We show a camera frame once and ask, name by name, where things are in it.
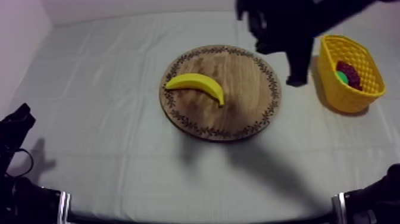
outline green ball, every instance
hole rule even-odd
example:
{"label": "green ball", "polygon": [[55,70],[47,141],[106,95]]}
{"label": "green ball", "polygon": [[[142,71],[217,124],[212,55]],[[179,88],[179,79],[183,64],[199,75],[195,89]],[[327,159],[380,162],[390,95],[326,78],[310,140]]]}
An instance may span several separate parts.
{"label": "green ball", "polygon": [[347,79],[347,76],[344,73],[342,73],[341,71],[337,71],[336,73],[345,84],[349,84],[349,79]]}

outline yellow basket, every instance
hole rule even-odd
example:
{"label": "yellow basket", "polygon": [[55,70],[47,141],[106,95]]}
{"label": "yellow basket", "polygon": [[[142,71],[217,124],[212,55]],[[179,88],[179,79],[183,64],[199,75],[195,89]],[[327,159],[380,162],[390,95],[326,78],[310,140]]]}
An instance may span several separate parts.
{"label": "yellow basket", "polygon": [[[345,84],[336,74],[336,64],[352,65],[361,78],[362,91]],[[385,94],[386,87],[368,50],[344,36],[327,35],[321,39],[318,72],[327,102],[339,111],[356,113]]]}

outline banana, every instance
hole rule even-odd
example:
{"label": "banana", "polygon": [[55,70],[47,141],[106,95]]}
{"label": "banana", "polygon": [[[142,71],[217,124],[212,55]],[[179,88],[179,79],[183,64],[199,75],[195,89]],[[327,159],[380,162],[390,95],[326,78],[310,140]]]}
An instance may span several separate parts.
{"label": "banana", "polygon": [[181,74],[172,78],[165,85],[166,89],[199,89],[216,98],[220,106],[224,105],[224,92],[220,84],[203,74]]}

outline white tablecloth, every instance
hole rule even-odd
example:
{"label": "white tablecloth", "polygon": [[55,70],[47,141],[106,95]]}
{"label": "white tablecloth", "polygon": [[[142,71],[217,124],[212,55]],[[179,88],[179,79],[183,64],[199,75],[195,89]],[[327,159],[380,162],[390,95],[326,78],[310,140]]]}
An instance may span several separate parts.
{"label": "white tablecloth", "polygon": [[[163,113],[158,88],[167,66],[203,45],[254,51],[233,13],[138,15],[55,29],[22,81],[22,102],[37,118],[24,147],[30,177],[72,193],[72,209],[125,220],[242,223],[318,214],[330,197],[380,179],[399,162],[398,39],[349,20],[330,33],[365,45],[387,94],[361,116],[324,107],[314,81],[285,85],[282,53],[261,55],[282,84],[271,125],[244,142],[193,139]],[[314,54],[318,54],[316,42]],[[24,158],[16,156],[13,167]]]}

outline wooden plate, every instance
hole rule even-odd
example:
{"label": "wooden plate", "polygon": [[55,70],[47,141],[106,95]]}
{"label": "wooden plate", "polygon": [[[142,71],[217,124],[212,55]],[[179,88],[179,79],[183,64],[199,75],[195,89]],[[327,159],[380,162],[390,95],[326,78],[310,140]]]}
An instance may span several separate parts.
{"label": "wooden plate", "polygon": [[[166,90],[185,73],[212,77],[223,88],[225,105],[204,92]],[[188,51],[169,66],[161,80],[160,102],[168,118],[184,132],[212,141],[233,141],[267,127],[277,113],[280,83],[272,68],[253,53],[226,45]]]}

